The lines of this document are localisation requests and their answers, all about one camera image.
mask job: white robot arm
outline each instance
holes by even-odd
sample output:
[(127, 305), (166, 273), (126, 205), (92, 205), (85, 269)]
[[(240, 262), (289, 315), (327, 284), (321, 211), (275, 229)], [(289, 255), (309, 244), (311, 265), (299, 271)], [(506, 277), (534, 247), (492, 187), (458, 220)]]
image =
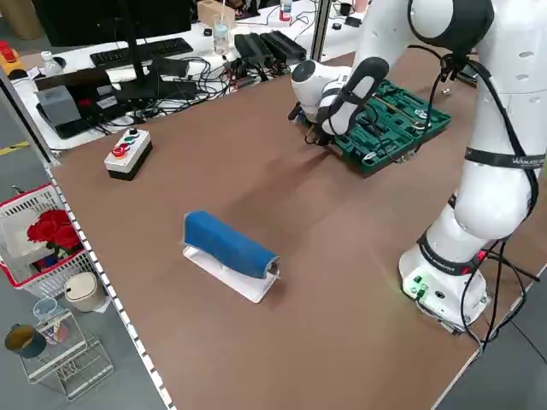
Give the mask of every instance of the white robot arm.
[[(353, 68), (300, 64), (292, 85), (328, 144), (346, 133), (408, 45), (451, 51), (452, 74), (466, 64), (479, 81), (462, 182), (439, 218), (399, 261), (403, 291), (462, 330), (489, 299), (478, 266), (491, 241), (505, 242), (530, 214), (547, 149), (547, 2), (374, 0)], [(480, 64), (467, 62), (473, 47)]]

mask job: red basket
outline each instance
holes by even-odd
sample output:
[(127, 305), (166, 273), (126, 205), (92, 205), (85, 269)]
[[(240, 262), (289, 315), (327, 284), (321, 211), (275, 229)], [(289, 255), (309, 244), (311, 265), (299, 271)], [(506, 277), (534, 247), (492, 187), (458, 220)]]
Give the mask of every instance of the red basket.
[[(49, 209), (63, 209), (62, 202), (51, 184), (40, 186), (0, 203), (0, 217), (9, 217), (28, 209), (38, 214)], [(0, 267), (16, 289), (31, 292), (37, 297), (56, 297), (64, 291), (65, 282), (77, 273), (93, 272), (93, 264), (84, 250), (38, 272), (36, 268), (18, 263), (8, 252), (0, 233)]]

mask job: brown table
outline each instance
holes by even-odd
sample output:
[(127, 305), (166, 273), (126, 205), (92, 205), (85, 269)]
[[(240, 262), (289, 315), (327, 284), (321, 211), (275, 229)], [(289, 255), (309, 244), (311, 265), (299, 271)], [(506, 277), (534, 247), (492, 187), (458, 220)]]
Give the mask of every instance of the brown table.
[[(426, 97), (437, 70), (411, 50), (391, 78)], [(119, 135), (63, 156), (54, 176), (178, 408), (425, 409), (437, 400), (475, 345), (417, 311), (397, 262), (460, 179), (474, 90), (450, 87), (437, 103), (450, 129), (369, 179), (303, 142), (286, 119), (288, 78), (142, 126), (154, 150), (132, 182), (104, 169)], [(535, 271), (547, 254), (545, 207), (541, 197), (508, 246)], [(259, 305), (182, 255), (183, 215), (195, 209), (281, 256), (283, 278)], [(517, 295), (504, 275), (503, 306)]]

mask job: white desk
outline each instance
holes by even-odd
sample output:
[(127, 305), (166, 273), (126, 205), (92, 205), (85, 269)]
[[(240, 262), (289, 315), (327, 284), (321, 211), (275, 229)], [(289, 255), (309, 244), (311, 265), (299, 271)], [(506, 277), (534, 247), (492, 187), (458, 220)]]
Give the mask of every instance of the white desk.
[[(277, 9), (279, 6), (273, 6), (267, 9), (261, 9), (260, 16), (253, 17), (251, 19), (242, 20), (236, 22), (235, 27), (232, 29), (232, 34), (246, 34), (250, 32), (271, 32), (272, 30), (280, 30), (287, 37), (296, 39), (297, 43), (302, 45), (307, 51), (311, 48), (311, 43), (314, 35), (314, 13), (306, 14), (309, 18), (309, 24), (311, 27), (302, 33), (303, 29), (306, 28), (306, 24), (302, 21), (295, 21), (291, 26), (287, 22), (279, 21), (279, 13), (275, 10), (268, 19), (268, 25), (261, 25), (256, 23), (266, 23), (268, 14), (273, 10)], [(311, 0), (300, 0), (292, 4), (292, 17), (293, 19), (303, 11), (313, 12), (315, 10), (315, 5)], [(335, 16), (336, 11), (331, 10), (331, 16)], [(362, 18), (363, 14), (355, 13), (355, 17)], [(333, 20), (332, 22), (341, 22), (342, 20)], [(167, 36), (160, 36), (155, 38), (148, 38), (147, 41), (156, 41), (165, 38), (174, 38), (182, 37), (188, 44), (194, 49), (192, 53), (187, 53), (179, 56), (172, 56), (171, 58), (177, 58), (181, 56), (200, 56), (203, 59), (211, 63), (212, 68), (219, 67), (222, 64), (222, 58), (216, 55), (213, 51), (213, 38), (204, 37), (203, 29), (206, 26), (202, 23), (196, 23), (191, 25), (191, 30), (188, 32), (182, 32)], [(332, 23), (329, 23), (325, 46), (323, 48), (323, 58), (322, 60), (330, 60), (332, 58), (350, 53), (356, 49), (356, 41), (359, 37), (361, 30), (359, 28), (354, 28), (351, 26), (342, 25), (341, 30), (333, 30)], [(139, 44), (144, 43), (144, 40), (139, 40)], [(127, 47), (126, 42), (118, 42), (120, 47)], [(105, 43), (93, 45), (91, 47), (85, 47), (78, 50), (68, 51), (66, 53), (61, 53), (59, 56), (65, 59), (67, 66), (64, 69), (65, 73), (71, 73), (74, 71), (81, 70), (83, 68), (94, 67), (91, 62), (90, 54), (97, 53), (99, 51), (113, 50), (115, 49), (116, 43)], [(232, 51), (226, 55), (228, 60), (233, 60), (238, 57), (238, 52), (232, 48)], [(191, 63), (188, 74), (200, 73), (203, 68), (203, 64)], [(109, 70), (109, 74), (113, 77), (115, 72), (120, 70), (116, 68), (114, 70)], [(57, 135), (54, 129), (52, 129), (48, 123), (40, 116), (36, 109), (36, 104), (38, 99), (35, 95), (36, 87), (31, 80), (21, 80), (14, 84), (14, 87), (21, 98), (21, 101), (25, 105), (32, 119), (36, 123), (38, 129), (42, 133), (45, 142), (51, 149), (55, 150), (66, 150), (77, 147), (81, 144), (88, 143), (95, 139), (102, 138), (104, 134), (99, 130), (90, 130), (82, 132), (69, 139), (61, 139)], [(115, 120), (116, 124), (131, 124), (131, 120), (127, 117), (119, 118)], [(115, 126), (105, 126), (106, 129), (112, 132), (121, 130), (121, 127)]]

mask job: blue object on white stand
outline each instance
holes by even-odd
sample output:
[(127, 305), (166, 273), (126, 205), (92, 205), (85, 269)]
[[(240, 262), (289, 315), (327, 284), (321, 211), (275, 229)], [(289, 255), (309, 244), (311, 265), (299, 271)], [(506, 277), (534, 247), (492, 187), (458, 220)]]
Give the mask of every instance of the blue object on white stand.
[(205, 211), (185, 216), (183, 242), (190, 259), (258, 303), (279, 278), (279, 257)]

